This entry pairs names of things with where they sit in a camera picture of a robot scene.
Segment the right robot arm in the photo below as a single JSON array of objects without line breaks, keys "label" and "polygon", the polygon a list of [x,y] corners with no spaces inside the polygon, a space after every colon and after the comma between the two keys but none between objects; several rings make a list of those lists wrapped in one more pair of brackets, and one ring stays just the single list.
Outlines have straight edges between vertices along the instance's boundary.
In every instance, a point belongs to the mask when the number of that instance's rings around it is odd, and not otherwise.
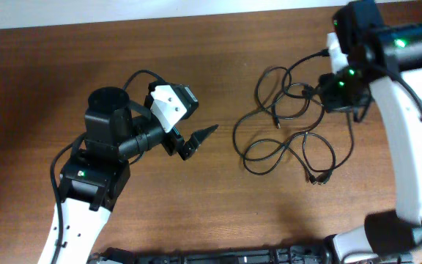
[{"label": "right robot arm", "polygon": [[329,237],[326,263],[365,263],[422,248],[422,23],[388,26],[374,1],[352,1],[327,36],[332,77],[318,93],[328,112],[360,122],[376,103],[396,184],[393,210]]}]

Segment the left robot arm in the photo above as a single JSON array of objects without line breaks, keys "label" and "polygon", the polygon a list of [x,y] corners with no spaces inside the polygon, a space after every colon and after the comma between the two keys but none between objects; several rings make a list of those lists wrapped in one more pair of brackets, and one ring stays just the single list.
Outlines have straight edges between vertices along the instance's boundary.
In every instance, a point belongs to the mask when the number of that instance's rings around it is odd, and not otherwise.
[{"label": "left robot arm", "polygon": [[87,263],[116,201],[130,179],[130,167],[161,145],[168,155],[192,157],[217,125],[185,140],[176,125],[199,102],[190,88],[157,80],[145,101],[130,99],[122,87],[102,87],[88,97],[85,132],[62,149],[69,153],[60,178],[53,179],[55,207],[40,263]]}]

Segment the black cable small plug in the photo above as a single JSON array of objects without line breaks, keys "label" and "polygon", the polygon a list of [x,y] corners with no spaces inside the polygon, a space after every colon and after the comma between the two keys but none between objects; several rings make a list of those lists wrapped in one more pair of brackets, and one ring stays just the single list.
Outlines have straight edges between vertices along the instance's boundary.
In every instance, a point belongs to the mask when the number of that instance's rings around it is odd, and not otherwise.
[{"label": "black cable small plug", "polygon": [[[272,74],[274,74],[276,72],[280,72],[281,73],[281,78],[276,81],[276,84],[272,88],[271,92],[269,92],[269,94],[267,95],[267,97],[265,99],[262,99],[262,96],[261,96],[262,85],[264,84],[264,82],[266,82],[267,77],[271,76]],[[271,72],[269,75],[267,75],[267,77],[265,77],[264,80],[263,80],[263,82],[261,83],[260,88],[259,88],[259,97],[260,97],[261,102],[263,102],[263,104],[265,106],[268,106],[269,104],[272,103],[272,99],[274,98],[275,94],[278,91],[281,90],[283,84],[288,84],[290,81],[294,82],[292,80],[292,77],[291,78],[288,78],[284,74],[285,74],[285,72],[283,70],[275,70],[275,71]],[[295,85],[293,87],[290,87],[290,89],[288,90],[288,93],[293,94],[293,95],[300,95],[301,92],[303,91],[303,87],[301,86],[301,84],[304,83],[304,82],[294,82],[294,83],[295,83]],[[321,102],[321,100],[317,99],[315,95],[313,95],[313,99]],[[276,113],[278,115],[281,115],[281,116],[293,115],[293,114],[296,114],[296,113],[299,112],[299,110],[303,107],[303,104],[304,104],[304,100],[302,100],[302,99],[296,99],[296,98],[290,98],[290,97],[284,96],[278,102],[278,104],[276,105]],[[294,128],[290,128],[287,131],[288,132],[288,136],[285,139],[278,140],[278,141],[284,142],[293,133],[295,133],[297,131],[301,131],[301,130],[305,129],[306,127],[308,127],[309,125],[311,125],[312,123],[314,123],[318,119],[320,112],[321,112],[320,106],[318,104],[316,104],[316,103],[311,103],[310,106],[309,106],[309,108],[308,108],[308,110],[307,110],[307,112],[302,117],[304,117],[307,113],[309,113],[309,114],[317,114],[316,119],[313,120],[312,122],[310,122],[309,124],[305,125],[305,126],[299,125],[299,126],[296,126]],[[280,121],[280,124],[282,122],[290,122],[290,121],[293,121],[293,120],[281,120]],[[309,139],[318,140],[318,141],[320,141],[320,143],[322,143],[325,146],[325,144],[321,140],[319,140],[316,137],[312,137],[312,136],[310,136],[310,137],[307,138],[306,145],[307,145]],[[255,148],[251,149],[251,151],[248,153],[248,157],[249,158],[260,158],[262,156],[265,156],[265,155],[270,154],[272,151],[274,151],[275,148],[276,148],[276,144],[274,144],[274,143],[258,144],[257,146],[255,146]],[[266,161],[248,162],[247,163],[247,166],[248,166],[247,170],[250,173],[252,173],[254,175],[258,175],[258,176],[268,175],[268,174],[270,174],[271,172],[273,172],[276,169],[276,167],[281,163],[281,161],[283,160],[283,158],[285,157],[286,154],[289,154],[292,158],[295,158],[290,152],[285,152],[284,155],[276,154],[275,156],[273,156],[270,159],[267,159]],[[330,155],[330,163],[329,163],[328,167],[326,167],[324,169],[329,168],[330,165],[331,165],[332,158],[331,158],[330,151],[329,151],[329,155]]]}]

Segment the black USB cable blue plug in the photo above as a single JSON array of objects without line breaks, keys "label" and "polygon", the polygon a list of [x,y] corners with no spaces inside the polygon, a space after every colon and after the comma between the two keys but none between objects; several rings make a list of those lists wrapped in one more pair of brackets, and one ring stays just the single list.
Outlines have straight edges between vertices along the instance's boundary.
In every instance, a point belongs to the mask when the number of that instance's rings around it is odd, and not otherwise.
[{"label": "black USB cable blue plug", "polygon": [[[275,94],[274,98],[272,99],[272,103],[269,104],[268,106],[265,106],[263,102],[261,102],[260,100],[259,88],[264,78],[267,77],[267,75],[269,75],[271,72],[275,70],[283,70],[285,72],[284,75],[288,78],[291,78],[292,77],[291,71],[293,69],[294,69],[293,67],[286,68],[282,66],[270,67],[266,69],[263,72],[263,74],[259,77],[259,80],[257,81],[255,90],[254,90],[254,99],[257,104],[257,109],[247,113],[235,123],[233,131],[232,131],[232,142],[233,142],[234,150],[243,160],[243,166],[245,169],[248,168],[247,166],[248,162],[266,161],[267,159],[272,158],[276,154],[284,155],[285,152],[290,152],[302,165],[308,182],[310,182],[313,185],[326,184],[329,181],[333,171],[335,171],[337,168],[342,166],[348,160],[348,158],[351,156],[354,150],[355,140],[354,140],[350,114],[349,113],[346,114],[347,126],[348,126],[348,131],[349,131],[349,138],[350,138],[350,149],[346,157],[342,161],[337,162],[335,150],[333,149],[333,146],[330,144],[330,142],[326,138],[313,132],[313,129],[315,129],[321,123],[325,115],[325,106],[321,102],[313,99],[312,92],[316,90],[314,87],[312,87],[309,84],[302,83],[301,86],[303,87],[303,91],[301,92],[301,94],[293,95],[293,94],[288,93],[288,90],[290,89],[290,87],[293,87],[295,85],[294,82],[290,81],[288,84],[282,85],[281,90]],[[303,107],[299,110],[298,113],[289,115],[289,116],[281,116],[276,113],[276,105],[284,96],[304,100]],[[273,121],[276,127],[280,128],[281,120],[294,120],[299,117],[302,117],[307,112],[311,103],[316,103],[321,108],[319,117],[314,123],[312,123],[311,125],[309,125],[308,127],[306,127],[305,129],[301,131],[297,131],[293,133],[284,142],[280,142],[275,139],[259,139],[251,143],[248,147],[246,147],[246,149],[243,152],[240,151],[239,147],[237,146],[237,129],[245,120],[251,118],[254,115],[265,113],[265,114],[270,115],[273,118]],[[331,153],[331,158],[332,158],[332,162],[329,168],[315,169],[310,165],[307,155],[306,155],[306,142],[307,142],[307,138],[310,136],[316,137],[319,140],[321,140],[325,144],[325,146],[329,149]],[[257,146],[258,144],[263,144],[263,143],[274,143],[276,144],[276,148],[270,154],[262,156],[260,158],[249,158],[248,153],[251,151],[251,149],[255,148],[255,146]]]}]

